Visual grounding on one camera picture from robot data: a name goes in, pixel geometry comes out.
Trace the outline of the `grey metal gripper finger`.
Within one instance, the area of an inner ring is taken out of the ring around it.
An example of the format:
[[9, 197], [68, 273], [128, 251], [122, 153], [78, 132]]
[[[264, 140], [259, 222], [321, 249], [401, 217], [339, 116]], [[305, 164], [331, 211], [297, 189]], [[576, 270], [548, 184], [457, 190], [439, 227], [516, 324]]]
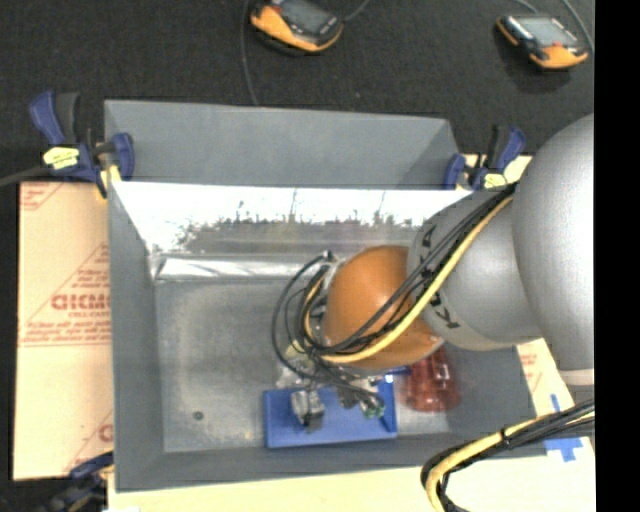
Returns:
[[312, 393], [300, 389], [290, 396], [292, 410], [298, 420], [310, 420], [313, 416]]
[[322, 401], [311, 401], [307, 403], [306, 411], [303, 415], [303, 427], [308, 433], [314, 432], [322, 427], [326, 408]]

